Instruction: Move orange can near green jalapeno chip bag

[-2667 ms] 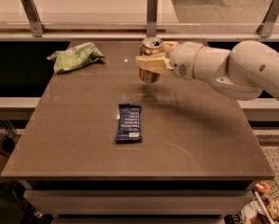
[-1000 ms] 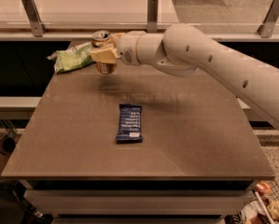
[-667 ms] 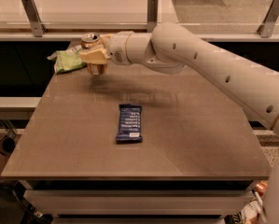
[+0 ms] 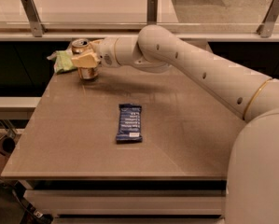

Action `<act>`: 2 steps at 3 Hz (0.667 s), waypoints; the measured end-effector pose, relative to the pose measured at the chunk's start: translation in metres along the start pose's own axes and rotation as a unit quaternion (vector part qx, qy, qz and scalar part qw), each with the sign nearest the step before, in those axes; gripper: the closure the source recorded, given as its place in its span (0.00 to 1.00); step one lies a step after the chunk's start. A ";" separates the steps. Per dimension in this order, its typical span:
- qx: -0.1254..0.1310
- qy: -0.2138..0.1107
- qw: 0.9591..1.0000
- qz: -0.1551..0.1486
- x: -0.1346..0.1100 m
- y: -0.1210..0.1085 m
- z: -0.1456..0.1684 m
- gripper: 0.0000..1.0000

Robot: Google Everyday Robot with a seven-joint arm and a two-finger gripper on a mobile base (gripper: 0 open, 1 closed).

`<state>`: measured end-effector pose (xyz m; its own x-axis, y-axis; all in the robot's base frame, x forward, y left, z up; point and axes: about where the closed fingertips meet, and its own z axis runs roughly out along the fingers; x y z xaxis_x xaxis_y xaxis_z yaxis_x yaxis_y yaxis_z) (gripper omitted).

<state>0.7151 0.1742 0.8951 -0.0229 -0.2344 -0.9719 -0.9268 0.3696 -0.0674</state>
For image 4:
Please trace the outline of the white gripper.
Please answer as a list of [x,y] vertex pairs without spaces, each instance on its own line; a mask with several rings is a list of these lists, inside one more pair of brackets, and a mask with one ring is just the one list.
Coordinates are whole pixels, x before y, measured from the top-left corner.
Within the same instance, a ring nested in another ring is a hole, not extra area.
[[93,49],[97,49],[96,53],[92,51],[86,51],[78,55],[74,55],[71,60],[77,68],[95,68],[101,61],[102,66],[108,68],[118,68],[115,55],[115,45],[117,39],[115,37],[108,37],[105,39],[96,39],[90,42]]

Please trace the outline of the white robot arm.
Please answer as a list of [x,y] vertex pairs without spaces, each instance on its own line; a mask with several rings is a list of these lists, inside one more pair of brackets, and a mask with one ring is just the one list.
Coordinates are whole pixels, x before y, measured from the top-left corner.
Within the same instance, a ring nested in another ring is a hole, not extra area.
[[174,67],[244,120],[230,152],[221,224],[279,224],[279,79],[191,45],[159,25],[93,40],[72,62],[149,73]]

